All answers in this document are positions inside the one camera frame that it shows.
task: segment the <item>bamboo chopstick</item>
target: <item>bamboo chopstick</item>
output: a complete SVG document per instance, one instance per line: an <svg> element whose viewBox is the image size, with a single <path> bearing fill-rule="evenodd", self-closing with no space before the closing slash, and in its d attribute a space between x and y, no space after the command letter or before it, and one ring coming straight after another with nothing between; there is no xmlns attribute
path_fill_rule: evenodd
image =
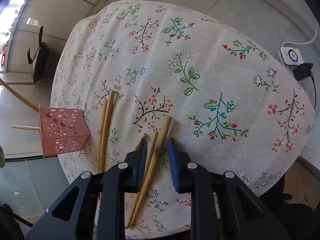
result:
<svg viewBox="0 0 320 240"><path fill-rule="evenodd" d="M108 104L108 100L104 100L104 101L103 101L102 116L101 116L101 123L100 123L100 131L99 131L98 173L101 173L101 171L100 171L100 162L101 162L100 152L101 152L101 142L102 142L103 124L104 124L104 118L105 118L105 115L106 115L107 104Z"/></svg>
<svg viewBox="0 0 320 240"><path fill-rule="evenodd" d="M141 139L137 142L136 146L134 147L133 151L138 151L140 147L140 143L142 139L146 139L148 135L146 133L142 134Z"/></svg>
<svg viewBox="0 0 320 240"><path fill-rule="evenodd" d="M39 113L39 108L35 106L33 103L30 101L26 100L22 95L17 93L14 89L9 87L1 78L0 78L0 83L7 89L9 92L11 92L16 98L21 100L23 103L25 103L27 106L31 107L33 110L37 111Z"/></svg>
<svg viewBox="0 0 320 240"><path fill-rule="evenodd" d="M147 172L147 176L146 176L146 179L142 185L142 189L140 190L140 197L138 199L138 203L137 203L136 209L133 213L133 217L131 219L129 227L131 227L133 225L134 221L136 220L136 218L139 214L140 208L142 206L142 203L144 201L144 198L145 198L147 191L149 189L149 186L151 184L153 174L156 170L156 163L159 158L160 150L164 144L165 138L167 137L169 127L171 124L171 120L172 120L172 117L166 115L162 121L161 131L160 131L158 139L156 141L155 150L154 150L152 158L151 158L151 162L150 162L150 166L149 166L149 169Z"/></svg>
<svg viewBox="0 0 320 240"><path fill-rule="evenodd" d="M156 131L153 134L152 142L151 142L150 149L149 149L148 156L147 156L147 160L146 160L146 166L145 166L145 169L144 169L143 183L144 183L144 181L146 179L146 176L147 176L147 172L148 172L148 169L149 169L149 166L150 166L151 158L153 156L153 151L155 150L158 134L159 134L158 131ZM137 206L139 198L140 198L140 192L138 192L137 195L133 199L133 204L131 206L130 214L129 214L128 220L127 220L127 226L124 227L126 229L129 228L129 226L131 225L133 214L134 214L134 211L136 209L136 206Z"/></svg>
<svg viewBox="0 0 320 240"><path fill-rule="evenodd" d="M110 119L111 119L113 100L115 98L115 94L116 92L113 90L110 92L109 100L107 103L106 115L103 122L101 150L100 150L100 172L104 172L107 142L108 142L108 132L109 132Z"/></svg>
<svg viewBox="0 0 320 240"><path fill-rule="evenodd" d="M40 127L34 127L34 126L13 125L12 128L15 128L15 129L24 129L24 130L36 130L36 131L40 131Z"/></svg>

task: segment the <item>white cable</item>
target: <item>white cable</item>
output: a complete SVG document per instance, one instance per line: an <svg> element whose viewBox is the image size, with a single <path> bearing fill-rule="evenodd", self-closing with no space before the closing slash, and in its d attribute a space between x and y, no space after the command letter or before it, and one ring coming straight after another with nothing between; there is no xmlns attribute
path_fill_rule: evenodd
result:
<svg viewBox="0 0 320 240"><path fill-rule="evenodd" d="M284 43L282 43L282 47L284 47L286 44L307 45L307 44L313 43L318 35L318 28L319 28L319 25L317 24L315 36L313 37L313 39L311 41L308 41L305 43L296 43L296 42L291 42L291 41L285 41Z"/></svg>

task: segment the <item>power cord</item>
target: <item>power cord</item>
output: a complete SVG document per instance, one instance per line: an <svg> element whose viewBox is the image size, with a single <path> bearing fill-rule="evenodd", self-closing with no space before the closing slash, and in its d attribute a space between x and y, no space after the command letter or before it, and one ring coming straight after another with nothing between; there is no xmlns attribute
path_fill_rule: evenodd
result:
<svg viewBox="0 0 320 240"><path fill-rule="evenodd" d="M316 109L316 104L317 104L317 92L316 92L316 82L315 82L315 78L313 76L313 72L312 72L312 67L313 67L313 63L302 63L299 66L297 66L292 72L293 72L293 76L296 79L296 81L300 81L303 80L305 78L311 77L312 82L313 82L313 87L315 89L315 106L314 109Z"/></svg>
<svg viewBox="0 0 320 240"><path fill-rule="evenodd" d="M315 107L314 107L314 109L316 109L316 105L317 105L317 91L316 91L315 77L313 76L312 70L311 70L311 79L312 79L312 82L313 82L313 87L315 88Z"/></svg>
<svg viewBox="0 0 320 240"><path fill-rule="evenodd" d="M296 43L296 42L291 42L291 41L285 41L282 43L282 47L284 47L286 44L295 44L295 45L308 45L311 44L315 41L317 35L318 35L318 29L319 29L319 24L317 23L317 28L316 28L316 33L315 36L312 38L311 41L305 42L305 43Z"/></svg>

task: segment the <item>floral tablecloth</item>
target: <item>floral tablecloth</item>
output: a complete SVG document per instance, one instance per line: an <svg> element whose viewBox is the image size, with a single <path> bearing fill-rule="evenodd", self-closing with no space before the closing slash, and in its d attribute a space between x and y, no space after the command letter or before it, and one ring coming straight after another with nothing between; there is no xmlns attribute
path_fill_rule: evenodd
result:
<svg viewBox="0 0 320 240"><path fill-rule="evenodd" d="M97 170L102 104L110 90L116 99L106 170L168 114L168 137L181 150L209 171L234 171L257 196L300 154L315 118L292 75L237 30L176 5L114 2L74 27L55 74L51 106L82 109L92 134L83 151L59 155L70 183ZM126 217L133 198L125 196ZM173 188L164 148L126 237L185 231L190 206L191 196Z"/></svg>

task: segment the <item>pink plastic basket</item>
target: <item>pink plastic basket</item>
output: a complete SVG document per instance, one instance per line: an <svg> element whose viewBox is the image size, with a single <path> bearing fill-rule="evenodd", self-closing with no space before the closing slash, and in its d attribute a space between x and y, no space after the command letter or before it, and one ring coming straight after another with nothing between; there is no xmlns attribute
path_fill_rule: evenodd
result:
<svg viewBox="0 0 320 240"><path fill-rule="evenodd" d="M81 109L40 107L39 124L44 156L81 151L90 137Z"/></svg>

